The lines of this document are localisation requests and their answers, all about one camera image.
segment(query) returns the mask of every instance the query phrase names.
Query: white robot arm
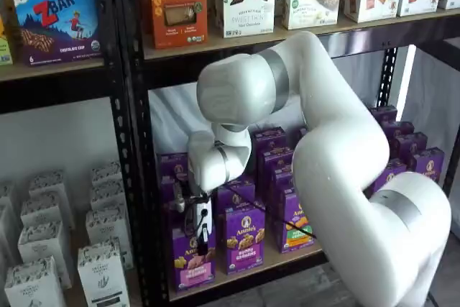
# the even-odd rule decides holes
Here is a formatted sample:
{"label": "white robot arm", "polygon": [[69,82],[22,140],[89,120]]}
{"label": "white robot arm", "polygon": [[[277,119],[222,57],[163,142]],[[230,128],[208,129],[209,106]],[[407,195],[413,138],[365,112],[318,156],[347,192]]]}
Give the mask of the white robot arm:
{"label": "white robot arm", "polygon": [[190,136],[190,179],[209,193],[241,175],[251,152],[247,127],[291,93],[300,94],[309,129],[295,148],[295,190],[331,264],[363,306],[423,306],[449,235],[449,201],[416,173],[365,198],[387,164],[387,139],[310,32],[202,71],[198,104],[214,135]]}

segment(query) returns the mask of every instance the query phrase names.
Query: purple box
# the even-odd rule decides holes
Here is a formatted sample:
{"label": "purple box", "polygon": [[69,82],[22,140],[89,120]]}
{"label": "purple box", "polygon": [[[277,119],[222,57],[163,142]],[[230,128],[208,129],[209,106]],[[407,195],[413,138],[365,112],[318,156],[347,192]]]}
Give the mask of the purple box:
{"label": "purple box", "polygon": [[208,253],[197,254],[196,237],[187,237],[181,228],[172,230],[172,255],[176,290],[211,283],[216,275],[216,230],[213,228],[208,242]]}
{"label": "purple box", "polygon": [[[292,185],[280,185],[277,189],[277,214],[286,222],[296,225],[306,232],[313,233],[307,216],[303,213],[295,189]],[[314,238],[299,232],[289,224],[275,222],[276,242],[281,253],[295,251],[311,246]]]}
{"label": "purple box", "polygon": [[391,158],[400,158],[407,163],[417,151],[426,149],[427,136],[422,132],[404,134],[392,139],[390,145]]}
{"label": "purple box", "polygon": [[443,169],[444,151],[432,147],[414,154],[409,161],[409,170],[424,174],[438,182]]}
{"label": "purple box", "polygon": [[253,206],[227,209],[224,239],[226,239],[226,272],[232,274],[263,264],[265,213]]}
{"label": "purple box", "polygon": [[370,109],[370,112],[378,123],[396,120],[397,109],[395,106],[374,107]]}
{"label": "purple box", "polygon": [[390,122],[381,122],[380,126],[385,136],[387,136],[388,142],[396,136],[414,132],[414,125],[412,125],[412,122],[394,122],[392,120]]}

